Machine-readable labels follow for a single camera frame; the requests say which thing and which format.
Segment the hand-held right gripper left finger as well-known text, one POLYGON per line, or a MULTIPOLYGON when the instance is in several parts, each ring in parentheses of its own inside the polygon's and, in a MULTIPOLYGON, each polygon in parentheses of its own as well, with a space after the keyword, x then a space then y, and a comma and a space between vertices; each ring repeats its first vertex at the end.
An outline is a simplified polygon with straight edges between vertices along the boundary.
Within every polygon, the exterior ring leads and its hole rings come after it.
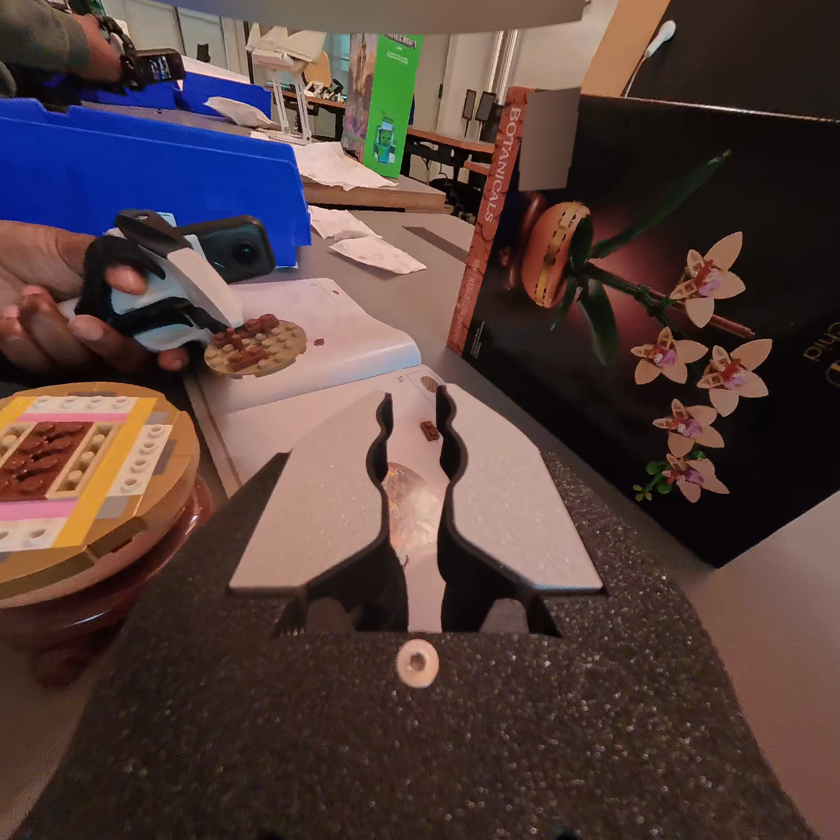
POLYGON ((292 447, 230 580, 233 592, 313 594, 389 542, 383 479, 392 396, 368 392, 292 447))

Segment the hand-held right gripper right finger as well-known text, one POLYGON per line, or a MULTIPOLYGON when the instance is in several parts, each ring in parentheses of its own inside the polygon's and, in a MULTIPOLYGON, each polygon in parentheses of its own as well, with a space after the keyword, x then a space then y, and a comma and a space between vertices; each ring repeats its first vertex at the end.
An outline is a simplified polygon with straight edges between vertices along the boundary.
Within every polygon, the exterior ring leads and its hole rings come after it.
POLYGON ((442 617, 488 617, 499 600, 548 617, 547 597, 603 593, 539 448, 457 385, 437 390, 448 478, 437 533, 442 617))

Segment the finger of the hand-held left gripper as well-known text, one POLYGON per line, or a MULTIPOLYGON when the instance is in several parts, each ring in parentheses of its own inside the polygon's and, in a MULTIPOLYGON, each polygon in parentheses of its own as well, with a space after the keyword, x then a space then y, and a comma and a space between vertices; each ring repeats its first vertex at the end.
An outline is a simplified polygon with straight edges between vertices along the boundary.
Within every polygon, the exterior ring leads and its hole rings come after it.
POLYGON ((189 244, 163 247, 164 300, 199 329, 222 332, 245 324, 236 295, 207 259, 189 244))

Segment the tan round plate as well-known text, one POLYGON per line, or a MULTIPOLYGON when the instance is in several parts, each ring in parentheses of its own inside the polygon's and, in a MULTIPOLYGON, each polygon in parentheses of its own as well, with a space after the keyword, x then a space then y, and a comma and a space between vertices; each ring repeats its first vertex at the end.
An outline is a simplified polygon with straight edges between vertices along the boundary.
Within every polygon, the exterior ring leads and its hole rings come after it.
POLYGON ((229 379, 262 377, 290 367, 307 347, 303 327, 267 313, 214 333, 203 361, 211 373, 229 379))

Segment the brick pot model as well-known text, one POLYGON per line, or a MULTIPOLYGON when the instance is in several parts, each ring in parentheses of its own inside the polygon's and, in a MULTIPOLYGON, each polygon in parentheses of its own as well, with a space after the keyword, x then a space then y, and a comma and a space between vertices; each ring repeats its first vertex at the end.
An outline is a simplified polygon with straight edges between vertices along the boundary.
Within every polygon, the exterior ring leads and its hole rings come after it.
POLYGON ((149 388, 2 399, 2 644, 69 686, 212 511, 188 412, 149 388))

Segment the blue plastic bin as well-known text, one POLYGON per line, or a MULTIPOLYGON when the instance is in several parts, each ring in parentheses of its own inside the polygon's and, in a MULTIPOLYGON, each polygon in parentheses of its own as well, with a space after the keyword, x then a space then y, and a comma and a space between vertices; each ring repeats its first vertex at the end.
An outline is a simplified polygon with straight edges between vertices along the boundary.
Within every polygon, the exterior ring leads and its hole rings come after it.
POLYGON ((49 93, 66 93, 72 103, 76 100, 132 106, 157 110, 183 110, 208 116, 217 116, 213 108, 206 105, 210 98, 224 98, 247 104, 271 117, 272 96, 267 89, 247 82, 212 77, 187 71, 179 81, 162 81, 149 85, 140 91, 112 91, 93 87, 86 82, 66 74, 35 71, 34 79, 49 93))
POLYGON ((1 218, 88 235, 118 212, 150 209, 181 225, 256 217, 276 264, 312 242, 292 147, 272 140, 39 101, 1 101, 1 218))

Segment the white instruction booklet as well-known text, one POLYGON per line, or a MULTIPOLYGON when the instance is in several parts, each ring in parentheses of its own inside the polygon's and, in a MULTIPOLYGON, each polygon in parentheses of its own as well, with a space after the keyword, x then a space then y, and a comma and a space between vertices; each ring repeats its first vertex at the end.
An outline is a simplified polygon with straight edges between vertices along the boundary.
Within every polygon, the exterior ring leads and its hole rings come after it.
POLYGON ((278 453, 370 391, 392 395, 394 428, 384 487, 395 529, 436 529, 446 476, 442 441, 422 429, 436 424, 436 393, 463 382, 444 349, 426 364, 414 338, 366 311, 334 280, 251 284, 236 290, 245 315, 273 313, 303 332, 302 349, 279 372, 220 374, 201 362, 186 381, 226 498, 278 453))

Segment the white printed board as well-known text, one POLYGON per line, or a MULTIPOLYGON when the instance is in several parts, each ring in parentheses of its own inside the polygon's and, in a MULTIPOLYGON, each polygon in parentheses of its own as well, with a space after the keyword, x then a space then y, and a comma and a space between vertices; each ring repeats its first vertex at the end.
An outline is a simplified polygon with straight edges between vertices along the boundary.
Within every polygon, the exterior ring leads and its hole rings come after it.
POLYGON ((266 69, 272 99, 276 104, 281 131, 287 136, 300 137, 300 144, 312 141, 308 116, 303 72, 321 57, 326 33, 312 30, 288 29, 271 26, 262 31, 259 24, 252 24, 246 49, 256 67, 266 69), (281 89, 281 74, 292 76, 297 100, 299 133, 292 132, 286 103, 281 89))

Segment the green cardboard box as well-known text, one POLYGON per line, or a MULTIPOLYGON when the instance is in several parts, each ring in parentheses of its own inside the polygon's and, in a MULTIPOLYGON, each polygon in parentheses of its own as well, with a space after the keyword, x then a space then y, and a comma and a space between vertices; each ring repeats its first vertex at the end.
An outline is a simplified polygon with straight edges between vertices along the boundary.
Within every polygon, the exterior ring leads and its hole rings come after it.
POLYGON ((352 34, 341 144, 388 179, 401 172, 421 35, 352 34))

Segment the black flower print box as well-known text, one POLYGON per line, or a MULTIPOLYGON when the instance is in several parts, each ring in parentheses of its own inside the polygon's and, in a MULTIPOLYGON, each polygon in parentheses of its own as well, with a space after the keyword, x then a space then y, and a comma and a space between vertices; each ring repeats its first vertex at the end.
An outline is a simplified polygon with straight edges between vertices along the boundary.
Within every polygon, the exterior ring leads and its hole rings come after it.
POLYGON ((513 87, 448 346, 688 550, 838 492, 838 119, 513 87))

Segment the black panel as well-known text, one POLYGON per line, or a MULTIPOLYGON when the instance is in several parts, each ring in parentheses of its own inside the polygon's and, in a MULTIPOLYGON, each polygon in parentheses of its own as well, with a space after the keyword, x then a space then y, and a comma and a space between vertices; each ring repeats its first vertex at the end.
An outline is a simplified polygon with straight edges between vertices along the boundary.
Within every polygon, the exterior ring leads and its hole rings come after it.
POLYGON ((618 102, 692 118, 838 128, 838 1, 674 1, 675 33, 618 102))

